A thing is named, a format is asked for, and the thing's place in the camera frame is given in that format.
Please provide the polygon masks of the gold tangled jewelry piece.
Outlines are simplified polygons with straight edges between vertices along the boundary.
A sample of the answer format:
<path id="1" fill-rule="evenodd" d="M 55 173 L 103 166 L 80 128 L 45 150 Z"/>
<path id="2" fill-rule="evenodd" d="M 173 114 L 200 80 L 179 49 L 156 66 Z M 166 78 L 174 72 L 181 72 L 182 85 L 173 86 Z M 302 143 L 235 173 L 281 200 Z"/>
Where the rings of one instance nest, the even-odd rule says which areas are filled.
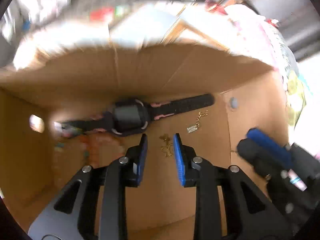
<path id="1" fill-rule="evenodd" d="M 161 151 L 163 152 L 166 158 L 174 155 L 174 148 L 172 143 L 172 138 L 169 137 L 168 134 L 161 135 L 159 137 L 161 141 L 163 141 L 163 145 L 161 146 Z"/>

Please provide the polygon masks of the brown cardboard box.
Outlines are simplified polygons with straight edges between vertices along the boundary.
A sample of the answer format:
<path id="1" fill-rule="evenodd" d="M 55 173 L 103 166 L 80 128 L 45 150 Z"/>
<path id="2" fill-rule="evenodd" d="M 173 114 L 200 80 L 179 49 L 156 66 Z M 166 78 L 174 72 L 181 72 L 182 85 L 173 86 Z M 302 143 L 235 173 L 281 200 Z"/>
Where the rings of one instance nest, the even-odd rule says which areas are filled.
<path id="1" fill-rule="evenodd" d="M 1 239 L 290 239 L 233 161 L 287 141 L 283 77 L 198 44 L 81 48 L 1 71 Z"/>

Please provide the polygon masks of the pink floral blanket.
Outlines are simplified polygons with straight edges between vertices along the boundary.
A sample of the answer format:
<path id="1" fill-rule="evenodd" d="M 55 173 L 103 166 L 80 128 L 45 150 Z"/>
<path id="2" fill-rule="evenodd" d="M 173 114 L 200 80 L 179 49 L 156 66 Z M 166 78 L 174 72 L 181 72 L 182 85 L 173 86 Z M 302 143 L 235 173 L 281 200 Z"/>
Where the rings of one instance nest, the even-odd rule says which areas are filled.
<path id="1" fill-rule="evenodd" d="M 280 73 L 286 93 L 288 124 L 295 127 L 306 106 L 304 87 L 298 80 L 299 70 L 295 56 L 276 25 L 271 19 L 257 14 L 245 4 L 236 3 L 235 0 L 226 4 L 206 0 L 205 5 L 208 12 L 227 16 L 236 29 L 240 47 L 233 48 L 233 53 L 258 59 Z"/>

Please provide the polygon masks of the purple pink kids smartwatch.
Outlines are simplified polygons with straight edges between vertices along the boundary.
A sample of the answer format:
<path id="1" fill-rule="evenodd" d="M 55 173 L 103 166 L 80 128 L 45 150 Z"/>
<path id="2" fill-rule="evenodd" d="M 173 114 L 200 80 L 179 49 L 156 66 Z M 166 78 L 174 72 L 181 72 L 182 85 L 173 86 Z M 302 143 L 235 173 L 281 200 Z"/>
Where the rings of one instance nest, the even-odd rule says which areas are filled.
<path id="1" fill-rule="evenodd" d="M 143 133 L 154 121 L 209 107 L 214 102 L 212 94 L 156 103 L 128 99 L 114 103 L 107 111 L 93 118 L 61 123 L 59 135 L 69 139 L 88 133 L 109 132 L 126 137 Z"/>

